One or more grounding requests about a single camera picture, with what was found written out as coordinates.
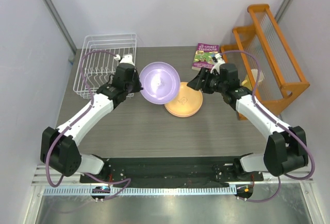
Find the orange plate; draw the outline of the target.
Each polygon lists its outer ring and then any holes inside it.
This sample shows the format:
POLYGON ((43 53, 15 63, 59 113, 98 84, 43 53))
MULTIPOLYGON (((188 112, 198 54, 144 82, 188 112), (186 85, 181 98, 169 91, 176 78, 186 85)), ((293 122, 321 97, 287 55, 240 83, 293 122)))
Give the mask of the orange plate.
POLYGON ((203 94, 202 92, 193 90, 187 87, 187 82, 181 82, 180 88, 177 96, 170 101, 169 103, 165 104, 165 106, 169 107, 201 107, 203 104, 203 94))

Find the lilac plate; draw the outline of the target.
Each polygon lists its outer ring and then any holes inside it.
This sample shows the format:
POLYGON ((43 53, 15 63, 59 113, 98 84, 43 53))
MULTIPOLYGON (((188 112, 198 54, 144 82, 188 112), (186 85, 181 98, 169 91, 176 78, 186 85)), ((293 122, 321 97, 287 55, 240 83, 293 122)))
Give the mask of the lilac plate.
POLYGON ((172 101, 180 89, 180 76, 176 69, 165 62, 153 62, 140 73, 143 90, 141 95, 149 102, 164 105, 172 101))

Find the yellow plate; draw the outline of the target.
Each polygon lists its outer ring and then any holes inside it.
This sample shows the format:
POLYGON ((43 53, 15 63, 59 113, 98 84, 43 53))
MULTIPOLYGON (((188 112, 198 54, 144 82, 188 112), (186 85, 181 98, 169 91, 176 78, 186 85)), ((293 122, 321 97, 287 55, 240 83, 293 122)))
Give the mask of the yellow plate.
POLYGON ((188 108, 182 108, 182 107, 169 107, 165 106, 166 110, 171 113, 174 116, 177 117, 190 117, 196 114, 201 107, 188 107, 188 108))

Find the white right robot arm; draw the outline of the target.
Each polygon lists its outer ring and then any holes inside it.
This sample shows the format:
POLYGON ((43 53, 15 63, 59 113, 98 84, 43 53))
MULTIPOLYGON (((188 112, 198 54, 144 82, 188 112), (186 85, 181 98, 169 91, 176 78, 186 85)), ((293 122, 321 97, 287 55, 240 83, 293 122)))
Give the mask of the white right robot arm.
POLYGON ((309 164, 305 131, 278 119, 252 91, 241 86, 234 64, 225 63, 214 72, 202 68, 193 83, 194 89, 203 93, 220 93, 224 102, 246 117, 266 139, 264 153, 240 157, 239 164, 233 167, 235 178, 245 180, 252 171, 264 170, 277 177, 309 164))

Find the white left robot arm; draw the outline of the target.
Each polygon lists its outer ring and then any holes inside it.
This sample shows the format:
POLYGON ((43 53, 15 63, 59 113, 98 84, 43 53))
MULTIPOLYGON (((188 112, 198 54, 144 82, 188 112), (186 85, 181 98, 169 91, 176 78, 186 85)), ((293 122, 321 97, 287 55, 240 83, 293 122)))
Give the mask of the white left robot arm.
POLYGON ((177 71, 167 63, 148 64, 139 74, 133 62, 121 60, 109 82, 100 86, 77 114, 58 128, 43 131, 41 161, 46 169, 52 168, 65 177, 75 172, 88 173, 98 182, 105 182, 110 170, 104 161, 78 150, 85 135, 125 101, 128 94, 141 92, 153 104, 169 105, 184 88, 202 95, 192 83, 180 82, 177 71))

